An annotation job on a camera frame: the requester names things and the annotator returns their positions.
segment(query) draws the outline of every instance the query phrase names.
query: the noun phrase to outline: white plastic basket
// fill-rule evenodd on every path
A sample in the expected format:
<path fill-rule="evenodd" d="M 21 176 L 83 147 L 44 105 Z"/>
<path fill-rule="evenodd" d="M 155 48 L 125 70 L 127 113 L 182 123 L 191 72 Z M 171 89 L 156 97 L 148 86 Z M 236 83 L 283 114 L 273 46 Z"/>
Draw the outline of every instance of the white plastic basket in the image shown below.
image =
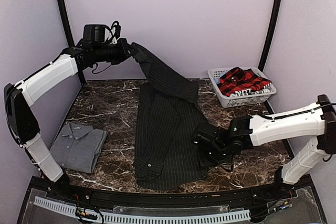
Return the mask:
<path fill-rule="evenodd" d="M 252 71 L 263 78 L 267 77 L 264 75 L 263 72 L 261 72 L 257 68 L 251 68 L 251 67 L 240 67 L 243 70 L 252 69 Z M 265 102 L 272 94 L 275 94 L 277 92 L 276 88 L 273 84 L 270 85 L 269 90 L 270 93 L 261 93 L 261 94 L 250 94 L 242 97 L 227 97 L 226 95 L 223 95 L 221 91 L 219 90 L 215 79 L 221 77 L 226 72 L 230 71 L 233 68 L 213 68 L 208 70 L 208 75 L 211 80 L 212 86 L 214 88 L 214 91 L 220 101 L 220 104 L 224 108 L 230 108 L 235 106 L 242 106 L 242 105 L 249 105 L 249 104 L 255 104 L 255 103 L 262 103 Z"/>

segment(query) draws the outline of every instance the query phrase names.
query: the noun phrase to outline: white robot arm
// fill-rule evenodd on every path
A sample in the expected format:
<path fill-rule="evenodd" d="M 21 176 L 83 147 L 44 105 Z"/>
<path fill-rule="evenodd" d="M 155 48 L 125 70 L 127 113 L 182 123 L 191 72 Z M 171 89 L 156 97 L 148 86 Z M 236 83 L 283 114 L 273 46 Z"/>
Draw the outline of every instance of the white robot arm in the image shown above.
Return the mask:
<path fill-rule="evenodd" d="M 326 95 L 306 107 L 232 119 L 228 130 L 203 123 L 193 136 L 201 166 L 227 164 L 242 150 L 272 141 L 311 136 L 299 154 L 277 170 L 276 183 L 293 185 L 324 157 L 336 153 L 336 113 Z"/>
<path fill-rule="evenodd" d="M 66 48 L 61 55 L 28 78 L 8 84 L 4 89 L 7 124 L 12 137 L 26 150 L 31 162 L 52 182 L 67 178 L 55 162 L 40 135 L 38 122 L 30 107 L 46 92 L 79 70 L 98 62 L 119 64 L 134 50 L 126 39 L 119 38 L 120 26 L 86 25 L 83 39 L 76 47 Z M 105 40 L 105 29 L 112 37 Z"/>

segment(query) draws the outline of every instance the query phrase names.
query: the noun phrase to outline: white wall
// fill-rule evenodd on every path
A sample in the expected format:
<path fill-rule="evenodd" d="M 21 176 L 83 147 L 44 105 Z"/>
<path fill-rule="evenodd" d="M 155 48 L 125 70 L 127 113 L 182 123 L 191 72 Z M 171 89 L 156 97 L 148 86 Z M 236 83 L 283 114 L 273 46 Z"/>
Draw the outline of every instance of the white wall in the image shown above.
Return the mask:
<path fill-rule="evenodd" d="M 276 112 L 291 110 L 327 94 L 336 102 L 336 0 L 282 0 L 265 74 L 278 93 Z M 294 153 L 308 137 L 291 141 Z M 317 165 L 311 176 L 329 223 L 336 220 L 336 159 Z"/>
<path fill-rule="evenodd" d="M 24 79 L 67 47 L 56 0 L 0 0 L 0 88 Z M 66 80 L 33 107 L 41 134 L 50 147 L 80 88 Z M 0 223 L 16 223 L 32 175 L 37 169 L 12 140 L 0 95 Z"/>
<path fill-rule="evenodd" d="M 66 0 L 75 41 L 88 23 L 118 20 L 135 41 L 186 77 L 210 68 L 257 66 L 273 0 Z M 133 59 L 87 79 L 143 78 Z"/>

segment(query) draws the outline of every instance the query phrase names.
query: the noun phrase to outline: brown marble surface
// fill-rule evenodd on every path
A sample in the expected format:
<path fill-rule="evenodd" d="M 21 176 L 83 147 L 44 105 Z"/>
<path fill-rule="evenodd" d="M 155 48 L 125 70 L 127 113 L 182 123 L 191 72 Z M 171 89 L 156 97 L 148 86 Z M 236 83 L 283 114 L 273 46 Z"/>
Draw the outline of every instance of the brown marble surface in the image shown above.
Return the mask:
<path fill-rule="evenodd" d="M 132 164 L 139 87 L 144 82 L 89 81 L 85 84 L 67 122 L 106 130 L 108 137 L 93 174 L 67 170 L 71 184 L 130 193 L 205 193 L 270 184 L 275 170 L 289 161 L 282 141 L 275 141 L 236 156 L 232 173 L 225 171 L 225 166 L 219 165 L 209 170 L 205 180 L 183 184 L 174 190 L 141 188 L 135 181 Z M 228 127 L 234 117 L 266 110 L 261 104 L 222 108 L 210 81 L 198 82 L 198 103 L 211 124 Z"/>

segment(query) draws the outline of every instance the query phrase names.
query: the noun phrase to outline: shirt collar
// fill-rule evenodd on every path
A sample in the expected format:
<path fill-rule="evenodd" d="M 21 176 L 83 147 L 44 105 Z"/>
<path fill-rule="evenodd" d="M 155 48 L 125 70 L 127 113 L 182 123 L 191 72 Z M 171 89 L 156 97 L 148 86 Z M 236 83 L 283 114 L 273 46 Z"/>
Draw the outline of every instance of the shirt collar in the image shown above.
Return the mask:
<path fill-rule="evenodd" d="M 93 131 L 92 126 L 85 126 L 85 125 L 79 125 L 75 123 L 68 123 L 66 124 L 62 130 L 61 134 L 62 136 L 74 136 L 75 139 L 80 139 L 84 137 L 85 135 L 89 134 L 91 131 Z"/>

